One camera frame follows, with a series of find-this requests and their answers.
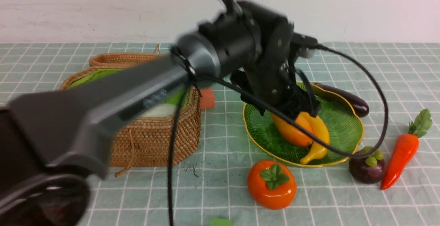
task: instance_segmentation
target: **black cable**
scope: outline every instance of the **black cable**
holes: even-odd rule
[[[182,105],[184,103],[184,99],[186,94],[191,89],[191,80],[186,84],[184,92],[182,96],[179,98],[179,102],[176,107],[176,113],[174,114],[174,122],[173,128],[171,130],[171,141],[169,144],[169,153],[168,153],[168,217],[170,226],[174,225],[173,222],[173,152],[174,152],[174,140],[176,138],[177,133],[177,124],[179,122],[180,110],[182,109]]]
[[[382,99],[383,105],[384,105],[384,112],[385,112],[385,116],[384,116],[384,125],[382,128],[382,133],[379,137],[379,140],[377,141],[376,145],[373,147],[373,149],[365,154],[351,154],[351,153],[347,153],[338,149],[335,149],[334,147],[332,147],[331,145],[328,145],[327,143],[323,142],[322,140],[320,140],[319,138],[315,137],[313,134],[311,134],[310,132],[306,131],[303,127],[299,126],[294,120],[292,120],[291,118],[289,118],[288,116],[284,115],[282,112],[280,112],[279,110],[277,110],[276,108],[272,107],[271,105],[267,104],[266,102],[264,102],[262,99],[259,99],[258,97],[254,96],[251,93],[248,93],[247,91],[232,85],[231,83],[228,83],[222,79],[218,79],[217,77],[213,77],[210,75],[201,75],[201,76],[197,76],[197,79],[199,80],[211,80],[213,82],[216,82],[218,84],[221,84],[225,87],[228,87],[234,91],[237,91],[240,94],[244,94],[245,96],[248,96],[248,98],[250,98],[255,104],[258,104],[260,107],[265,108],[266,110],[269,110],[270,112],[272,112],[273,114],[277,115],[278,117],[282,118],[284,121],[286,121],[288,124],[290,124],[291,126],[294,126],[295,128],[299,129],[301,132],[303,132],[305,135],[307,135],[308,137],[312,138],[315,142],[319,143],[320,145],[324,146],[325,148],[327,148],[330,151],[335,152],[336,154],[340,154],[343,155],[345,157],[350,157],[350,158],[365,158],[368,157],[369,155],[373,154],[377,149],[379,149],[379,147],[382,145],[383,140],[385,139],[385,134],[386,134],[386,130],[388,128],[388,104],[386,102],[386,98],[384,93],[382,92],[382,89],[380,88],[379,84],[377,83],[377,81],[374,79],[373,75],[370,74],[370,72],[362,65],[360,64],[358,61],[356,61],[354,58],[342,53],[342,52],[338,52],[336,50],[330,49],[326,46],[323,46],[321,44],[318,44],[314,47],[312,47],[312,49],[319,49],[319,50],[323,50],[323,51],[328,51],[328,52],[332,52],[334,54],[340,55],[348,60],[350,60],[351,62],[353,62],[356,66],[358,66],[367,76],[368,78],[371,80],[371,82],[374,84],[374,86],[376,87],[377,91],[379,92],[379,95]],[[194,78],[194,74],[190,74],[189,69],[187,67],[187,71],[188,71],[188,75]],[[170,226],[174,226],[173,223],[173,183],[172,183],[172,170],[173,170],[173,147],[174,147],[174,140],[176,138],[176,131],[177,131],[177,122],[178,122],[178,116],[179,116],[179,112],[181,110],[182,104],[183,104],[183,100],[186,96],[187,91],[189,91],[191,87],[191,79],[188,82],[188,84],[186,85],[186,88],[184,90],[184,94],[182,94],[182,96],[179,99],[179,103],[177,105],[177,109],[176,109],[176,114],[175,114],[175,118],[174,118],[174,122],[173,122],[173,129],[172,129],[172,133],[171,133],[171,142],[170,142],[170,148],[169,148],[169,156],[168,156],[168,216],[169,216],[169,223]]]

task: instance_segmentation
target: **green plate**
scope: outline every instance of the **green plate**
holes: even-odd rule
[[[298,82],[298,86],[304,89],[302,82]],[[355,153],[364,135],[362,121],[343,97],[315,85],[312,85],[312,88],[322,104],[318,116],[324,121],[330,133],[330,145],[341,151]],[[309,148],[294,146],[287,142],[278,132],[269,111],[261,116],[255,107],[245,104],[243,120],[250,139],[261,150],[284,163],[305,168],[321,168],[348,160],[348,157],[329,151],[323,159],[302,165],[300,159],[308,153]]]

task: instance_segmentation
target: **wicker basket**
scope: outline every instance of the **wicker basket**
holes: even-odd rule
[[[133,52],[103,53],[90,58],[89,67],[112,66],[124,69],[140,63],[155,60],[161,56],[164,55],[160,53],[159,45],[156,46],[151,54]]]
[[[68,89],[75,81],[100,69],[121,68],[112,65],[90,67],[69,76],[60,90]],[[132,166],[166,166],[173,121],[174,115],[166,118],[139,117],[128,124],[115,135],[110,166],[125,167],[122,171],[127,171]],[[188,103],[182,107],[179,115],[173,165],[179,164],[198,149],[200,129],[200,95],[195,88],[191,88]]]

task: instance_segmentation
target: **green grid tablecloth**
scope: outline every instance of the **green grid tablecloth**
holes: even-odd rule
[[[295,201],[284,210],[260,207],[246,189],[247,173],[258,160],[269,159],[248,139],[239,95],[214,85],[215,109],[203,111],[200,148],[174,168],[177,226],[209,225],[212,217],[229,218],[234,226],[440,225],[440,44],[327,43],[355,56],[379,81],[387,97],[390,121],[381,147],[390,157],[396,136],[423,108],[434,124],[393,188],[382,192],[351,178],[347,163],[329,168],[290,168],[298,183]],[[29,92],[57,89],[88,59],[105,52],[153,52],[156,44],[65,43],[0,44],[0,103]],[[169,44],[161,44],[166,52]],[[300,59],[311,81],[336,86],[365,99],[371,108],[363,118],[363,144],[374,145],[383,113],[377,92],[349,61],[316,52]],[[93,196],[80,225],[167,225],[165,168],[134,168],[127,175],[90,179]]]

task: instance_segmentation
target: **purple eggplant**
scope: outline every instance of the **purple eggplant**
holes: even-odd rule
[[[371,146],[364,147],[359,154],[368,153],[373,149]],[[376,150],[372,155],[365,158],[351,158],[349,160],[349,171],[354,179],[364,184],[380,182],[385,175],[385,161],[383,153]]]
[[[338,94],[339,96],[346,99],[355,110],[356,115],[358,115],[360,118],[367,116],[368,113],[370,112],[370,108],[368,107],[368,104],[363,99],[359,98],[358,96],[352,93],[341,90],[339,88],[330,87],[328,85],[324,85],[319,82],[313,82],[313,85],[316,85],[329,92]]]

